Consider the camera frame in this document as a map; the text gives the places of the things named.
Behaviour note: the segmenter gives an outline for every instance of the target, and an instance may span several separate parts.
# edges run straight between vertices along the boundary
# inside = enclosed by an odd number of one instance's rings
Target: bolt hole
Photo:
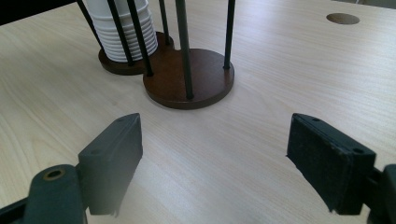
[[[356,23],[359,23],[361,21],[358,17],[352,16],[349,14],[345,13],[333,13],[329,14],[326,19],[328,21],[332,21],[337,24],[342,24],[342,25],[353,25]]]
[[[44,179],[47,181],[56,180],[64,175],[64,169],[52,170],[44,174]]]
[[[353,151],[358,153],[358,154],[362,154],[364,151],[361,150],[360,148],[353,148]]]

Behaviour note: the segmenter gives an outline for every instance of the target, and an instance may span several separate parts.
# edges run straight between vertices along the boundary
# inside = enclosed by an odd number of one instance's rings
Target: light wood tabletop
[[[191,48],[224,53],[227,0],[187,0]],[[166,0],[178,48],[175,1]],[[158,1],[149,1],[161,31]],[[326,19],[347,13],[341,25]],[[396,11],[327,0],[236,1],[235,83],[183,111],[149,99],[142,76],[108,73],[77,4],[0,27],[0,207],[140,113],[143,159],[114,217],[89,223],[365,223],[329,213],[286,157],[292,113],[318,117],[396,162]]]

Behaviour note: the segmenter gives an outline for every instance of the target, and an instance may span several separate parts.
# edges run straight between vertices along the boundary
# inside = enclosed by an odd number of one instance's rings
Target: white paper cup
[[[157,48],[158,48],[158,43],[155,42],[155,44],[150,46],[150,49],[148,49],[148,56],[153,54],[155,52],[155,50],[157,50]],[[106,54],[106,55],[111,61],[119,62],[119,63],[126,63],[127,62],[125,55],[123,55],[123,56],[116,56],[116,55],[112,55],[112,54]],[[134,61],[141,60],[142,58],[143,57],[142,57],[140,52],[139,52],[139,54],[133,54],[132,55],[132,59]]]
[[[146,10],[146,11],[147,11],[147,16],[145,18],[139,17],[140,26],[142,26],[142,24],[145,24],[146,22],[151,20],[151,12],[149,10]],[[96,27],[101,28],[103,30],[108,30],[108,31],[117,29],[116,23],[113,21],[113,18],[111,18],[110,20],[99,20],[93,16],[91,16],[91,18],[92,18],[93,26],[95,27],[95,29],[96,29]],[[120,17],[120,22],[121,22],[122,27],[134,26],[134,23],[132,22],[132,18],[131,18],[130,14]]]
[[[130,13],[126,0],[115,0],[115,3],[120,16]],[[134,0],[134,3],[137,11],[149,4],[147,0]],[[107,0],[87,0],[87,9],[91,17],[111,17]]]
[[[118,35],[104,35],[104,34],[100,34],[100,33],[97,33],[97,34],[102,42],[107,42],[108,44],[119,44],[120,43],[120,37]],[[143,38],[146,40],[148,38],[151,38],[153,34],[154,34],[154,31],[151,28],[147,32],[143,33]],[[128,42],[137,42],[136,34],[126,35],[125,38],[127,39]]]
[[[147,24],[142,25],[141,28],[143,35],[146,33],[151,33],[153,31],[153,24],[151,22],[148,22]],[[136,36],[136,31],[134,29],[124,28],[123,31],[127,36]],[[119,39],[120,37],[117,30],[113,32],[109,32],[109,31],[102,31],[100,29],[96,29],[96,33],[102,36],[113,37],[113,39]]]
[[[150,40],[150,41],[145,41],[146,43],[146,49],[149,51],[149,49],[156,44],[155,40]],[[108,45],[103,45],[103,47],[105,48],[105,52],[106,53],[111,53],[112,55],[117,55],[117,56],[123,56],[125,54],[123,47],[116,47],[116,48],[112,48],[111,46]],[[131,52],[140,52],[140,48],[139,45],[137,46],[128,46],[129,50]]]

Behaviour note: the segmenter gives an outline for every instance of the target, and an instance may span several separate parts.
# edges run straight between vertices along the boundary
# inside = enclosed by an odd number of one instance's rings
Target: round wooden base
[[[157,103],[175,109],[197,109],[224,98],[233,86],[234,70],[223,69],[224,57],[206,49],[191,49],[192,99],[186,98],[181,52],[172,50],[155,67],[154,76],[143,77],[146,91]]]
[[[234,70],[231,64],[224,69],[224,56],[207,49],[190,49],[192,99],[186,98],[186,87],[181,52],[175,50],[174,41],[165,45],[163,33],[157,33],[158,48],[149,56],[154,75],[143,76],[148,96],[155,102],[175,109],[197,109],[213,105],[224,98],[233,87]],[[144,74],[143,61],[116,63],[101,50],[99,60],[109,72],[118,75]]]

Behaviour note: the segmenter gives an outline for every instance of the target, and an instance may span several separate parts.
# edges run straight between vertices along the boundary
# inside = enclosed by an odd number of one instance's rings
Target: hole in table
[[[337,24],[343,24],[343,25],[352,25],[361,21],[358,17],[345,13],[329,14],[326,18],[328,21],[332,21]]]

